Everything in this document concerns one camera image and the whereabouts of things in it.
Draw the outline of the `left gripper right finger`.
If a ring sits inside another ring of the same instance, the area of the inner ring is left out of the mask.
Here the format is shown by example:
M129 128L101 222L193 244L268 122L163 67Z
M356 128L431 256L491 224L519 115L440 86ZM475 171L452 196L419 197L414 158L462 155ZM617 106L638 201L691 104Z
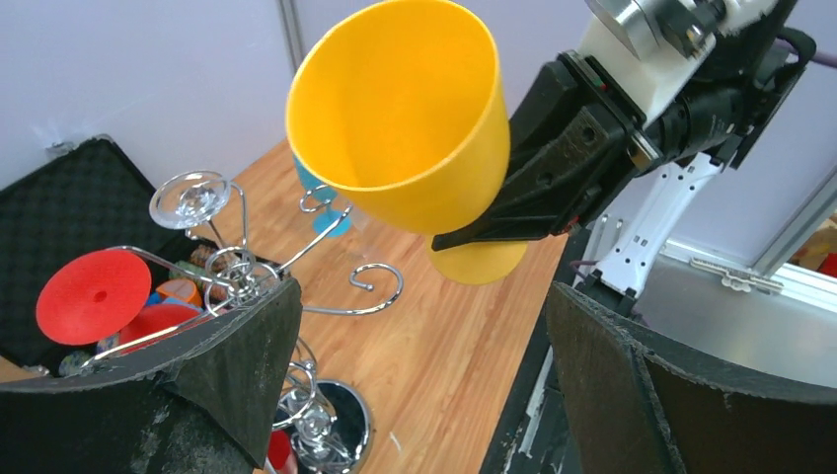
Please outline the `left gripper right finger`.
M707 355L563 283L546 299L585 473L832 473L836 392Z

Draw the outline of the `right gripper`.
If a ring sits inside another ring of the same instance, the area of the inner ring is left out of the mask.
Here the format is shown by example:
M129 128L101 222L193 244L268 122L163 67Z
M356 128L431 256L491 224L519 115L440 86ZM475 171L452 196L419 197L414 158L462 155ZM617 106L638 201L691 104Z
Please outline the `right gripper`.
M559 235L634 178L707 155L737 167L801 75L792 1L593 1L582 44L545 63L511 121L509 176L434 251Z

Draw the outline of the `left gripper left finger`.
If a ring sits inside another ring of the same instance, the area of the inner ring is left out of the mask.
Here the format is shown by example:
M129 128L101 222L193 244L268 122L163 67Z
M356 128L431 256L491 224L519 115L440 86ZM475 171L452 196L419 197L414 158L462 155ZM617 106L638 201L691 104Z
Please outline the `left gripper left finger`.
M1 387L5 473L249 473L301 322L297 280L66 378Z

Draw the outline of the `chrome wine glass rack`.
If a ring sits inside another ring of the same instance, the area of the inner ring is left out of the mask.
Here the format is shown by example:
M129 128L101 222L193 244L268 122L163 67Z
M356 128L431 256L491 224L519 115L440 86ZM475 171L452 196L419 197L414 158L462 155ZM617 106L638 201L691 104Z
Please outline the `chrome wine glass rack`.
M232 194L243 189L233 181ZM238 245L219 245L204 261L202 272L177 266L137 247L127 250L181 277L203 285L203 311L188 321L162 329L133 342L107 349L81 365L90 371L102 363L130 352L151 347L207 322L214 322L233 310L251 309L278 286L290 279L290 265L260 261L248 247L247 234ZM318 374L318 363L303 339L297 339L271 430L288 439L288 457L298 471L307 473L351 473L364 462L371 442L371 413L363 398L349 385Z

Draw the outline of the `yellow plastic wine glass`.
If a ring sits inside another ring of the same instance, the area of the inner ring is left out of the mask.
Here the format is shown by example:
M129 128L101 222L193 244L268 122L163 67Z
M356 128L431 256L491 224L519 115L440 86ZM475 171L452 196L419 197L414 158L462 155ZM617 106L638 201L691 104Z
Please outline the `yellow plastic wine glass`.
M312 175L426 240L480 217L508 168L495 40L452 1L381 1L332 26L295 74L285 124Z

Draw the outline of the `blue plastic wine glass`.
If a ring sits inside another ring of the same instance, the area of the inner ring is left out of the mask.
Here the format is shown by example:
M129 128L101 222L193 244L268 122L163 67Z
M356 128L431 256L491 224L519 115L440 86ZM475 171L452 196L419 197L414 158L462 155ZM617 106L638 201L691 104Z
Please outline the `blue plastic wine glass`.
M324 188L324 184L303 166L296 155L293 156L293 160L301 186L306 192L314 190L306 199L304 207L313 209L312 228L320 233L341 216L349 206L349 201L333 189Z

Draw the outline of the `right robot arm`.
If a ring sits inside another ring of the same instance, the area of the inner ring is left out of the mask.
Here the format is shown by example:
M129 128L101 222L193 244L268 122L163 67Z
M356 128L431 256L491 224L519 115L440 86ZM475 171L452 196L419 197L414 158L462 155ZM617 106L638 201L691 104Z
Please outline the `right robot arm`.
M580 291L631 317L697 193L747 157L816 53L792 1L592 1L574 50L545 63L510 119L488 209L435 257L537 241L600 217L638 177L647 197Z

